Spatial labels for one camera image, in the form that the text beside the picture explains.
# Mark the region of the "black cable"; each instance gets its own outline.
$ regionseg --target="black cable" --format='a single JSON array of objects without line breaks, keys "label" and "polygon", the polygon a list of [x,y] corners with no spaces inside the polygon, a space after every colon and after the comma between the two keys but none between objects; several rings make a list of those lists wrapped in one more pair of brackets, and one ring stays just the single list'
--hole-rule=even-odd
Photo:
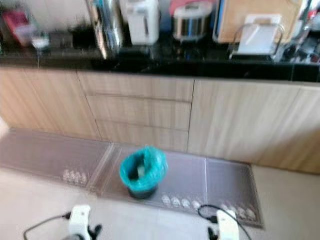
[{"label": "black cable", "polygon": [[200,210],[203,209],[203,208],[206,208],[206,207],[214,208],[214,209],[223,211],[225,214],[227,214],[230,218],[232,218],[238,224],[238,226],[244,231],[244,233],[246,234],[248,239],[251,240],[251,237],[250,237],[249,233],[246,231],[246,229],[244,228],[244,226],[242,226],[241,223],[239,223],[239,221],[234,216],[232,216],[230,213],[228,213],[227,211],[225,211],[224,209],[222,209],[219,206],[212,205],[212,204],[201,205],[197,210],[200,217],[202,217],[203,219],[209,220],[211,222],[211,218],[210,217],[205,217],[200,213]]},{"label": "black cable", "polygon": [[50,218],[48,218],[48,219],[46,219],[46,220],[43,220],[43,221],[37,223],[36,225],[33,225],[32,227],[29,227],[27,230],[25,230],[25,231],[23,232],[23,239],[24,239],[24,240],[28,240],[28,238],[27,238],[27,233],[28,233],[29,231],[31,231],[32,229],[35,229],[35,228],[39,227],[39,226],[42,225],[42,224],[45,224],[45,223],[47,223],[47,222],[50,222],[50,221],[55,220],[55,219],[60,219],[60,218],[70,219],[70,216],[71,216],[71,212],[67,212],[66,214],[58,215],[58,216],[53,216],[53,217],[50,217]]}]

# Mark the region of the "green plastic bag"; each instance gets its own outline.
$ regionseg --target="green plastic bag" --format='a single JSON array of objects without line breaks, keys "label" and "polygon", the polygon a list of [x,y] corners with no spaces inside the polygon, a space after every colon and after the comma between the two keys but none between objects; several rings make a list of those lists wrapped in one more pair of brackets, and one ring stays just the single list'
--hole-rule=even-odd
[{"label": "green plastic bag", "polygon": [[154,188],[168,170],[166,155],[160,149],[146,146],[128,156],[120,166],[120,178],[131,191]]}]

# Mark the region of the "stainless steel container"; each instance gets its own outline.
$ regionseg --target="stainless steel container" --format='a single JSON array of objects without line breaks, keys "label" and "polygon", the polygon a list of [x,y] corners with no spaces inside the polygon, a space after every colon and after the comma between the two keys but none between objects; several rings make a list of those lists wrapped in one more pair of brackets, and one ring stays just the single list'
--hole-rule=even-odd
[{"label": "stainless steel container", "polygon": [[124,31],[117,0],[86,0],[97,46],[104,58],[124,43]]},{"label": "stainless steel container", "polygon": [[172,34],[176,40],[197,41],[203,38],[210,25],[212,3],[192,2],[178,7],[172,16]]}]

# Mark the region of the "black countertop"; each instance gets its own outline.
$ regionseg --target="black countertop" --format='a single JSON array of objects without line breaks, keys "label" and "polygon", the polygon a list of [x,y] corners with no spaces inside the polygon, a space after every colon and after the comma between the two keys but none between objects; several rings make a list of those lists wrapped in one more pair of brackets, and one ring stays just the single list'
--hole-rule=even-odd
[{"label": "black countertop", "polygon": [[152,47],[124,47],[117,55],[103,59],[93,44],[76,42],[73,47],[34,48],[3,46],[0,66],[73,69],[163,76],[224,79],[319,82],[320,64],[292,61],[284,57],[284,47],[275,60],[267,57],[229,59],[228,46],[205,38],[197,44],[180,44],[162,33]]}]

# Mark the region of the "white tile floor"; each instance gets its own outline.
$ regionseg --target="white tile floor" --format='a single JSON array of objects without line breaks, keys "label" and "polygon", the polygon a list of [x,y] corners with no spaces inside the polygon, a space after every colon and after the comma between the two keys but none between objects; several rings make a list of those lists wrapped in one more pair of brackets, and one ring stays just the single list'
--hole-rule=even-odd
[{"label": "white tile floor", "polygon": [[[320,239],[320,176],[253,167],[265,229],[247,228],[253,240]],[[101,240],[207,240],[208,223],[197,216],[97,198],[76,187],[0,169],[0,239],[19,240],[27,227],[91,205],[91,225],[103,224]],[[30,232],[30,240],[60,240],[67,222]]]}]

